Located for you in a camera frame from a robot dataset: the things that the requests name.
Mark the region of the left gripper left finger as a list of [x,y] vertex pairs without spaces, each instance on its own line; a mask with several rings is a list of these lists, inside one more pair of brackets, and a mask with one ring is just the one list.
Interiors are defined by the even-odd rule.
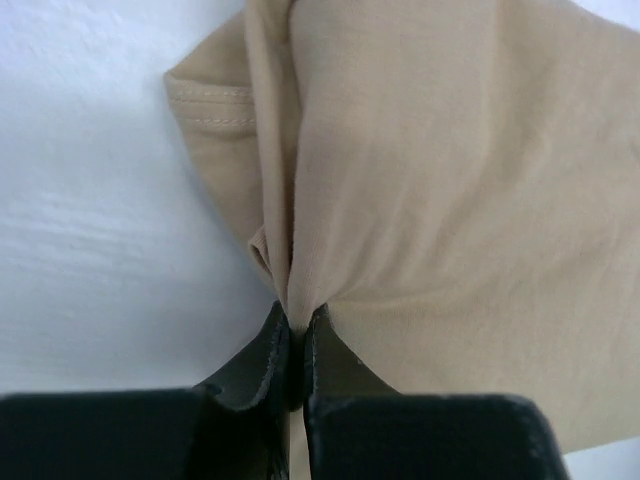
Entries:
[[276,302],[258,334],[196,386],[204,397],[192,443],[194,479],[289,477],[290,336]]

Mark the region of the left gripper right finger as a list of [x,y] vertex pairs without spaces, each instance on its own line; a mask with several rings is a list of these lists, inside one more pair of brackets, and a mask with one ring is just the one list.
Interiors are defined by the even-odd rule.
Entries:
[[385,456],[384,415],[398,392],[335,331],[326,306],[304,336],[303,418],[313,479],[365,479]]

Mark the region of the beige t shirt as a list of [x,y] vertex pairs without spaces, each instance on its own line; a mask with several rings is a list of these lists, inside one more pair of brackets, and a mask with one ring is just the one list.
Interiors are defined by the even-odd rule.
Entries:
[[166,73],[295,331],[406,393],[639,433],[639,35],[569,1],[250,1]]

